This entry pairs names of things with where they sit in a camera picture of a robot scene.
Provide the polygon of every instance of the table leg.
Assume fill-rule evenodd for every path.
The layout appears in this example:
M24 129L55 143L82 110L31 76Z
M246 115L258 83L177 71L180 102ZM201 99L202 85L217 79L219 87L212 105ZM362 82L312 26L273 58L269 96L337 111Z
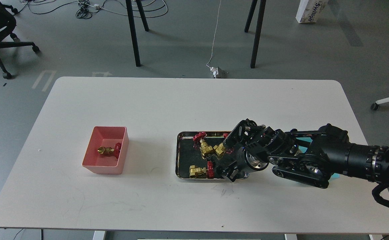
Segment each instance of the table leg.
M285 240L297 240L297 234L285 234Z
M94 238L92 240L104 240L106 239L106 231L94 231Z
M383 236L382 235L371 235L370 234L370 239L371 240L381 240L381 239L383 239Z
M126 0L126 10L128 12L129 29L131 30L132 48L134 49L135 65L137 67L141 67L140 54L138 52L137 33L135 32L134 13L132 12L131 0Z
M245 24L245 32L248 32L249 26L251 25L252 16L254 15L255 7L257 6L257 0L252 0L251 8L249 9L247 23Z
M261 27L263 26L264 10L266 8L266 0L260 0L260 9L258 12L257 28L255 30L254 48L252 49L251 68L255 68L257 61L258 44L260 43Z
M147 19L145 18L144 9L142 7L141 0L136 0L135 2L137 3L138 11L140 12L140 17L141 17L142 24L144 25L144 30L148 32L149 29L147 25Z

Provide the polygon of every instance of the black table leg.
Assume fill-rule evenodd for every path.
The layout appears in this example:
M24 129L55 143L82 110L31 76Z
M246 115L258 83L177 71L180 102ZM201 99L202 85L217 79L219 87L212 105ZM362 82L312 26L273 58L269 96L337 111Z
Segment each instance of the black table leg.
M147 19L145 18L145 14L144 14L144 9L142 7L142 3L141 3L141 0L136 0L136 3L137 3L137 6L138 6L138 11L140 12L140 17L141 17L141 20L142 20L142 24L144 25L144 30L146 32L148 32L148 25L147 25Z
M258 12L257 28L255 30L254 48L252 49L251 68L255 68L257 61L258 44L260 43L261 27L263 26L264 10L266 8L266 0L260 0L260 9Z
M137 67L141 67L140 54L138 52L137 33L135 32L134 13L132 12L131 0L126 0L126 9L128 12L129 29L131 30L132 48L134 49L135 65Z
M247 23L245 24L245 32L248 32L249 26L251 25L252 16L254 15L255 6L257 6L257 0L252 0L251 8L249 9Z

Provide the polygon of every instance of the gray floor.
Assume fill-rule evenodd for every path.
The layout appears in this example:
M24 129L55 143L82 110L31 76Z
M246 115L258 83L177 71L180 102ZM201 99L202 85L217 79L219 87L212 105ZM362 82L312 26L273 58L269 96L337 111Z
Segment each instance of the gray floor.
M2 2L18 9L23 6L18 0ZM31 9L47 12L66 2L70 1ZM91 4L94 3L103 1L92 0ZM389 145L389 103L383 104L379 111L369 108L374 101L389 97L389 1L329 0L318 23L310 25L296 22L298 3L297 0L267 2L257 68L250 69L254 27L248 34L243 33L250 3L223 0L211 64L228 72L228 78L337 80L368 143ZM211 54L219 1L167 0L167 4L167 15L148 20L150 32L142 30L141 20L135 22L142 67L135 67L129 25L124 16L103 11L90 20L76 19L79 7L73 3L46 15L34 15L26 8L16 17L15 33L21 41L34 41L42 52L36 55L30 47L0 51L7 69L16 76L5 80L0 70L0 190L57 78L93 76L95 72L97 76L106 73L119 77L211 77L205 64ZM115 1L106 7L125 12ZM99 91L110 87L100 86ZM261 103L252 104L258 104L259 111L263 111ZM13 239L18 231L0 229L0 239ZM92 231L45 230L46 240L85 240L92 235ZM107 236L108 239L137 237L283 239L280 234L174 232L114 232ZM368 239L366 235L299 235L299 238ZM25 230L16 239L40 239L40 230Z

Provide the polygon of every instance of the white table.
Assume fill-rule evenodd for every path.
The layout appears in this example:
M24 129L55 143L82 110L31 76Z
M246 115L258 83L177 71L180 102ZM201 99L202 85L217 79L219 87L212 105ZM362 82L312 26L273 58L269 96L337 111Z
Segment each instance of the white table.
M0 194L0 228L389 234L389 209L366 180L319 189L271 167L235 183L175 176L179 132L245 118L284 131L331 123L366 144L335 81L62 77ZM127 127L121 175L81 166L94 126Z

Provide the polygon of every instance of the cardboard box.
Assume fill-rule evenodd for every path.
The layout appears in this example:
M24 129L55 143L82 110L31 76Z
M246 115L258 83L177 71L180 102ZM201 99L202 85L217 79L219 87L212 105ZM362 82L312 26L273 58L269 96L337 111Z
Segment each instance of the cardboard box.
M295 16L298 23L316 23L328 0L301 0Z

